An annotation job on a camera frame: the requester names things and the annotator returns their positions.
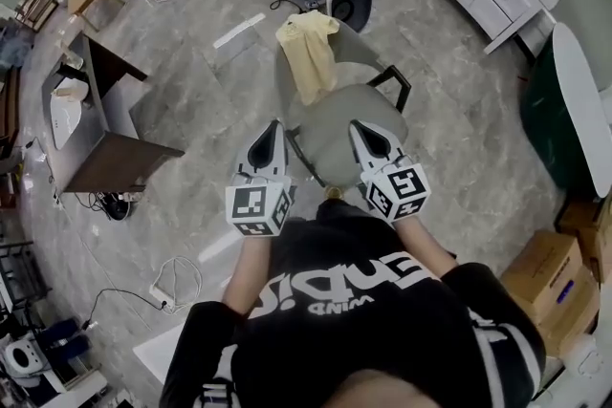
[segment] gray tile floor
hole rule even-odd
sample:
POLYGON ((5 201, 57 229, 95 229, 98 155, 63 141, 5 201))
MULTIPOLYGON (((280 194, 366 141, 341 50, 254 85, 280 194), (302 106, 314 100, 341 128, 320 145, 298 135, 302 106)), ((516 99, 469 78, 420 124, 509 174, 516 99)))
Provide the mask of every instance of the gray tile floor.
MULTIPOLYGON (((29 151, 21 214, 61 315, 85 319, 106 287, 147 295, 163 261, 174 255, 196 260, 228 230, 223 196, 234 153, 257 125, 279 116, 274 32, 292 8, 270 11, 271 1, 130 0, 118 11, 102 0, 90 9, 103 26, 98 39, 150 74, 150 90, 132 111, 139 133, 186 154, 153 176, 128 220, 110 223, 72 194, 62 197, 63 207, 54 206, 44 154, 37 145, 29 151), (224 49, 213 48, 260 12, 265 20, 224 49)), ((70 41, 81 28, 59 9, 38 35, 22 73, 23 141, 38 136, 43 146, 53 144, 39 91, 60 55, 57 40, 70 41)), ((510 42, 485 56, 484 34, 452 0, 374 0, 363 36, 413 86, 404 111, 405 148, 432 185, 424 222, 460 261, 482 261, 500 272, 534 229, 552 226, 559 206, 517 113, 517 77, 527 73, 522 53, 510 42)), ((344 68, 340 83, 366 79, 344 68)), ((311 217, 322 191, 295 162, 292 171, 301 182, 294 214, 311 217)), ((201 265, 201 299, 219 296, 237 251, 231 247, 201 265)), ((182 317, 131 296, 106 295, 89 333, 93 354, 115 385, 156 406, 161 385, 132 348, 182 317)))

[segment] yellow cloth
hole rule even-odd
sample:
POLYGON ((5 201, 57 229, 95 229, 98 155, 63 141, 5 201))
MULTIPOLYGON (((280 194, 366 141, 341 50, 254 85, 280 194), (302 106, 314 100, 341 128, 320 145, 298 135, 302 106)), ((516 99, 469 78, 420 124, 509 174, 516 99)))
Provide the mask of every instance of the yellow cloth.
POLYGON ((304 105, 312 104, 336 85, 336 62, 327 35, 338 29, 339 22, 333 17, 310 11, 290 15, 276 32, 304 105))

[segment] gray chair seat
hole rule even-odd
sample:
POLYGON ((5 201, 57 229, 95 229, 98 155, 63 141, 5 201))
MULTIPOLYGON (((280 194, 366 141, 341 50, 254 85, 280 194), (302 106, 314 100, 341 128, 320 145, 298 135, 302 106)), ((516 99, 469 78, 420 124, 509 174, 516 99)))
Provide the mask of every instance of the gray chair seat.
POLYGON ((336 90, 309 109, 299 131, 299 145, 320 177, 331 185, 347 188, 360 179, 348 136, 352 119, 378 124, 400 141, 408 127, 393 104, 369 85, 350 85, 336 90))

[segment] black t-shirt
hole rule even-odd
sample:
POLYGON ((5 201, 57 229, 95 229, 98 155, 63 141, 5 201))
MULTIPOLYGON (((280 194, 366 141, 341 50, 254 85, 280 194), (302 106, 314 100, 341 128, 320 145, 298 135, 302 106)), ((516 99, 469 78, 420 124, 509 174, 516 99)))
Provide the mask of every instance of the black t-shirt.
POLYGON ((287 223, 245 321, 195 305, 162 407, 191 407, 224 347, 241 406, 321 406, 352 373, 404 379, 443 407, 527 406, 544 366, 536 328, 479 264, 433 277, 374 218, 287 223))

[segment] black chair armrest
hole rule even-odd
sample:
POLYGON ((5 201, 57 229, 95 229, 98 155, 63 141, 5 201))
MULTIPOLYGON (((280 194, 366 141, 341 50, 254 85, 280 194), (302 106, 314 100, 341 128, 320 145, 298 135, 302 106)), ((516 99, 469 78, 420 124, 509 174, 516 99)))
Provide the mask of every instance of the black chair armrest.
POLYGON ((400 95, 398 96, 398 101, 395 104, 395 108, 401 113, 404 111, 405 103, 408 100, 412 85, 410 85, 410 82, 406 80, 406 78, 397 68, 395 68, 395 65, 387 67, 384 72, 376 75, 369 82, 367 82, 367 84, 370 87, 376 88, 391 78, 395 78, 402 87, 400 90, 400 95))

